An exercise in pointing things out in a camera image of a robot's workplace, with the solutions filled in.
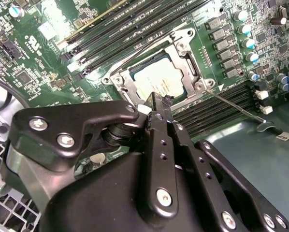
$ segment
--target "screw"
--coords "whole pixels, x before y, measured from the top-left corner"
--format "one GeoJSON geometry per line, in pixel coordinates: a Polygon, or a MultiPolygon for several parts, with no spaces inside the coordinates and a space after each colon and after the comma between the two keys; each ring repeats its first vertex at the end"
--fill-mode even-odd
{"type": "Polygon", "coordinates": [[[203,145],[204,145],[205,148],[211,149],[211,146],[207,142],[204,142],[203,145]]]}
{"type": "Polygon", "coordinates": [[[126,109],[128,110],[128,111],[130,111],[131,113],[135,113],[135,109],[134,109],[134,107],[132,107],[131,105],[127,105],[126,106],[126,109]]]}
{"type": "Polygon", "coordinates": [[[163,189],[158,189],[156,192],[156,196],[161,205],[168,207],[172,204],[172,197],[167,191],[163,189]]]}
{"type": "Polygon", "coordinates": [[[183,129],[184,129],[183,126],[181,126],[180,124],[177,124],[177,127],[178,127],[178,129],[181,130],[181,131],[183,131],[183,129]]]}
{"type": "Polygon", "coordinates": [[[236,229],[236,222],[233,217],[226,211],[222,212],[222,218],[225,224],[232,230],[236,229]]]}
{"type": "Polygon", "coordinates": [[[177,49],[179,51],[184,51],[186,49],[186,46],[182,42],[179,42],[177,43],[177,49]]]}
{"type": "Polygon", "coordinates": [[[270,227],[270,228],[274,228],[275,227],[275,223],[274,221],[271,219],[271,217],[269,217],[267,214],[264,214],[264,219],[267,223],[267,225],[270,227]]]}
{"type": "Polygon", "coordinates": [[[75,140],[70,135],[67,134],[59,135],[57,142],[58,144],[60,144],[60,146],[66,148],[72,147],[75,144],[75,140]]]}
{"type": "Polygon", "coordinates": [[[156,116],[159,120],[163,120],[163,119],[164,119],[163,116],[160,115],[160,114],[155,114],[155,116],[156,116]]]}
{"type": "Polygon", "coordinates": [[[275,216],[275,219],[277,220],[277,222],[278,222],[284,229],[287,228],[285,222],[283,221],[283,219],[282,219],[279,215],[276,215],[276,216],[275,216]]]}
{"type": "Polygon", "coordinates": [[[40,118],[34,118],[29,121],[29,126],[36,131],[43,131],[48,128],[48,123],[40,118]]]}

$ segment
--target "black metal bracket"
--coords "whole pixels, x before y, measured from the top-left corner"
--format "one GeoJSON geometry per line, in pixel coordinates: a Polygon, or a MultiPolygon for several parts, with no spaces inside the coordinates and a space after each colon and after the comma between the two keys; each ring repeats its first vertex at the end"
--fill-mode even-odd
{"type": "Polygon", "coordinates": [[[138,111],[126,101],[26,109],[14,115],[9,140],[19,153],[51,171],[63,172],[96,150],[113,149],[99,139],[108,125],[133,123],[138,117],[138,111]],[[37,118],[47,123],[45,130],[30,126],[30,121],[37,118]],[[72,137],[74,145],[61,146],[60,135],[72,137]]]}

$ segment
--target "ventilation grille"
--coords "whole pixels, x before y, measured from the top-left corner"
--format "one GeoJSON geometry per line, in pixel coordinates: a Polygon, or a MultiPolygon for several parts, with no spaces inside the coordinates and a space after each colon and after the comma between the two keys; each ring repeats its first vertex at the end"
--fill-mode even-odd
{"type": "MultiPolygon", "coordinates": [[[[6,131],[0,133],[0,141],[6,138],[6,131]]],[[[4,150],[4,145],[0,145],[0,163],[4,150]]],[[[37,232],[40,216],[34,202],[15,189],[0,196],[0,232],[37,232]]]]}

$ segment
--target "microchip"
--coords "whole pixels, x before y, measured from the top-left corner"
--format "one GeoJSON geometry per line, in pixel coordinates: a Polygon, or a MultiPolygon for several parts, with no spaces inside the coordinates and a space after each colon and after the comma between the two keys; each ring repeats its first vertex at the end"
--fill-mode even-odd
{"type": "Polygon", "coordinates": [[[213,40],[218,40],[225,36],[224,29],[219,29],[211,34],[213,40]]]}
{"type": "Polygon", "coordinates": [[[231,29],[231,27],[230,27],[229,24],[227,24],[227,25],[225,25],[225,26],[223,27],[223,30],[224,30],[224,31],[227,31],[227,30],[229,30],[229,29],[231,29]]]}
{"type": "Polygon", "coordinates": [[[264,40],[266,40],[266,34],[265,33],[261,33],[257,35],[257,41],[258,42],[263,42],[264,40]]]}
{"type": "Polygon", "coordinates": [[[220,20],[224,20],[224,19],[227,18],[227,15],[226,14],[222,14],[219,18],[220,18],[220,20]]]}
{"type": "Polygon", "coordinates": [[[82,90],[81,88],[77,88],[77,89],[76,89],[76,92],[77,92],[77,93],[82,93],[83,90],[82,90]]]}
{"type": "Polygon", "coordinates": [[[227,78],[232,78],[232,77],[238,75],[238,71],[236,69],[232,69],[232,70],[226,72],[225,74],[226,74],[227,78]]]}
{"type": "Polygon", "coordinates": [[[79,15],[79,17],[82,19],[82,20],[85,20],[87,19],[87,14],[85,12],[83,12],[81,15],[79,15]]]}
{"type": "Polygon", "coordinates": [[[267,81],[272,81],[274,79],[274,76],[272,74],[266,76],[267,81]]]}
{"type": "Polygon", "coordinates": [[[224,52],[221,52],[220,54],[218,54],[218,57],[221,59],[221,60],[225,60],[225,59],[228,59],[231,57],[231,51],[230,50],[226,50],[224,52]]]}
{"type": "Polygon", "coordinates": [[[221,21],[219,18],[214,18],[212,20],[210,20],[209,22],[206,23],[207,28],[210,30],[213,30],[219,26],[221,26],[221,21]]]}
{"type": "Polygon", "coordinates": [[[78,28],[81,28],[83,26],[83,23],[81,21],[81,19],[76,19],[73,24],[75,25],[75,27],[78,29],[78,28]]]}
{"type": "Polygon", "coordinates": [[[276,1],[275,0],[269,0],[268,1],[268,6],[269,6],[269,8],[272,8],[272,7],[276,6],[276,1]]]}
{"type": "Polygon", "coordinates": [[[281,27],[277,28],[277,29],[276,29],[276,32],[277,32],[277,33],[282,33],[282,32],[283,32],[283,28],[281,28],[281,27]]]}
{"type": "Polygon", "coordinates": [[[227,40],[227,41],[231,41],[231,40],[233,40],[233,35],[229,35],[229,36],[227,36],[227,37],[226,37],[226,40],[227,40]]]}
{"type": "Polygon", "coordinates": [[[70,83],[70,82],[72,82],[72,77],[69,76],[69,75],[66,75],[66,76],[63,76],[63,80],[64,80],[66,83],[70,83]]]}
{"type": "Polygon", "coordinates": [[[264,71],[264,68],[262,66],[259,66],[255,69],[256,74],[262,74],[263,71],[264,71]]]}
{"type": "Polygon", "coordinates": [[[214,46],[217,51],[221,51],[228,47],[228,43],[227,40],[222,40],[221,42],[216,43],[214,46]]]}
{"type": "Polygon", "coordinates": [[[233,59],[239,59],[239,55],[236,54],[236,55],[234,55],[232,58],[233,58],[233,59]]]}
{"type": "Polygon", "coordinates": [[[15,2],[20,6],[20,7],[25,7],[28,5],[28,2],[26,0],[15,0],[15,2]]]}
{"type": "Polygon", "coordinates": [[[57,80],[57,87],[62,88],[65,86],[65,81],[63,79],[57,80]]]}
{"type": "Polygon", "coordinates": [[[26,71],[19,73],[16,77],[21,82],[22,85],[26,85],[28,82],[32,80],[32,78],[27,74],[26,71]]]}
{"type": "Polygon", "coordinates": [[[288,45],[287,44],[282,45],[282,46],[279,47],[280,53],[285,53],[287,50],[288,50],[288,45]]]}
{"type": "Polygon", "coordinates": [[[264,69],[268,69],[269,67],[270,67],[269,64],[265,64],[265,65],[263,66],[264,69]]]}
{"type": "Polygon", "coordinates": [[[232,68],[233,66],[235,66],[235,62],[233,59],[230,59],[230,60],[223,62],[222,66],[224,69],[229,69],[229,68],[232,68]]]}

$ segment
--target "black capacitor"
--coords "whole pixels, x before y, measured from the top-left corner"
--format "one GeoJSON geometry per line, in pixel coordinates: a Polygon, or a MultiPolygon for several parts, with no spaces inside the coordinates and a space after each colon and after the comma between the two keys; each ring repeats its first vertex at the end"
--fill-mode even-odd
{"type": "Polygon", "coordinates": [[[267,90],[267,84],[264,81],[258,81],[254,84],[254,87],[258,91],[267,90]]]}
{"type": "Polygon", "coordinates": [[[272,18],[270,20],[271,25],[284,25],[286,24],[287,19],[286,18],[272,18]]]}
{"type": "Polygon", "coordinates": [[[262,106],[271,106],[272,105],[272,101],[270,99],[265,99],[265,100],[260,101],[260,104],[262,106]]]}

